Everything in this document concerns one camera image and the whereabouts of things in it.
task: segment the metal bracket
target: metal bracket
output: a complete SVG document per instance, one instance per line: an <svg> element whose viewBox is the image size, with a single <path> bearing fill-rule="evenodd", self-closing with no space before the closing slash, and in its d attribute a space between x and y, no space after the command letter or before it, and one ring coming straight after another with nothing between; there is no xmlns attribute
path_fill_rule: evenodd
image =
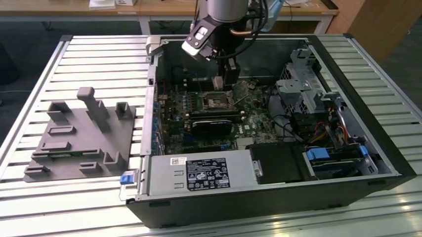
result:
<svg viewBox="0 0 422 237"><path fill-rule="evenodd" d="M146 43L148 55L154 56L162 52L164 48L161 46L161 36L149 36Z"/></svg>

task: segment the blue latch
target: blue latch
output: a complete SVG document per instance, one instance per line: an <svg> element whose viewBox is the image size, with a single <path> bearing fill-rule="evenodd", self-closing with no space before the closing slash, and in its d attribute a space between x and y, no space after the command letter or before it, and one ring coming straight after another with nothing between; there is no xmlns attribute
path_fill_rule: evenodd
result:
<svg viewBox="0 0 422 237"><path fill-rule="evenodd" d="M134 184L136 183L136 174L123 174L121 176L121 185Z"/></svg>
<svg viewBox="0 0 422 237"><path fill-rule="evenodd" d="M360 146L360 150L363 152L364 157L367 157L371 154L367 146Z"/></svg>
<svg viewBox="0 0 422 237"><path fill-rule="evenodd" d="M330 155L326 148L312 148L306 155L309 157L309 160L314 159L330 159Z"/></svg>

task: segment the sticker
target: sticker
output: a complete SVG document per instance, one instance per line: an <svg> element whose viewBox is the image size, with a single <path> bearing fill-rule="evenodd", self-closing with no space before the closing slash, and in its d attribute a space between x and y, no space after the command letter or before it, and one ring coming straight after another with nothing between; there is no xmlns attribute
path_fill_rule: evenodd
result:
<svg viewBox="0 0 422 237"><path fill-rule="evenodd" d="M226 158L186 161L190 191L230 188Z"/></svg>
<svg viewBox="0 0 422 237"><path fill-rule="evenodd" d="M170 165L186 164L186 157L174 157L170 159Z"/></svg>
<svg viewBox="0 0 422 237"><path fill-rule="evenodd" d="M137 11L119 11L118 14L122 14L122 15L137 15Z"/></svg>

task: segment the paper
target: paper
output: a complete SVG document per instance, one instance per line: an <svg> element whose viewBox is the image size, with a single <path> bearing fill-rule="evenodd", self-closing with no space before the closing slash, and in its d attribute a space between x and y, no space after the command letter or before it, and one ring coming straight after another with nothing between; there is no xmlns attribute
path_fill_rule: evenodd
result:
<svg viewBox="0 0 422 237"><path fill-rule="evenodd" d="M310 0L285 0L285 6L288 5L294 5L294 4L301 4L301 3L306 3L309 2Z"/></svg>
<svg viewBox="0 0 422 237"><path fill-rule="evenodd" d="M115 9L117 4L114 0L90 0L90 10Z"/></svg>

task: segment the aluminum extrusion table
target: aluminum extrusion table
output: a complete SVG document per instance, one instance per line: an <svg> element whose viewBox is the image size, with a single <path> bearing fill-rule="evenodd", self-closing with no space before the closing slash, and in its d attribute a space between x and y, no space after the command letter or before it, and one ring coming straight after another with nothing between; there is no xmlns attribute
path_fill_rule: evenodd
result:
<svg viewBox="0 0 422 237"><path fill-rule="evenodd" d="M320 36L348 79L420 175L351 206L260 218L149 229L125 206L119 177L23 182L54 100L83 107L77 91L97 89L106 105L137 106L130 169L141 165L149 73L148 36L63 37L0 148L0 236L387 236L422 231L422 113L355 39Z"/></svg>

